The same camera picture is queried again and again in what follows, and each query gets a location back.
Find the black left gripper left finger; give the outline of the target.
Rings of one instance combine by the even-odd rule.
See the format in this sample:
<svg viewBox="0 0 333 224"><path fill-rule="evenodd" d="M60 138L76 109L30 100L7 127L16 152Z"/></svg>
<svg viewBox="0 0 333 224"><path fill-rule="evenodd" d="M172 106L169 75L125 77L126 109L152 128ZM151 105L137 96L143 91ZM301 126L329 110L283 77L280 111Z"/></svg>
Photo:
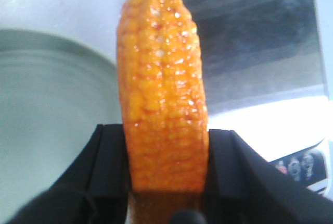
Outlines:
<svg viewBox="0 0 333 224"><path fill-rule="evenodd" d="M128 182L123 126L97 125L64 173L8 223L125 223Z"/></svg>

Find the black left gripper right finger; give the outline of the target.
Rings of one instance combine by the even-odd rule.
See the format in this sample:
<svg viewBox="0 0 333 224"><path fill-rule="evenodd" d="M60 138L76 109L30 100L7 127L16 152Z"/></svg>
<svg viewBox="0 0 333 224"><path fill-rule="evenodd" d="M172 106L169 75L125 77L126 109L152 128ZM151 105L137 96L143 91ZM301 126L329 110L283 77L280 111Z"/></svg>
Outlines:
<svg viewBox="0 0 333 224"><path fill-rule="evenodd" d="M208 223L332 223L332 201L266 162L235 131L209 130Z"/></svg>

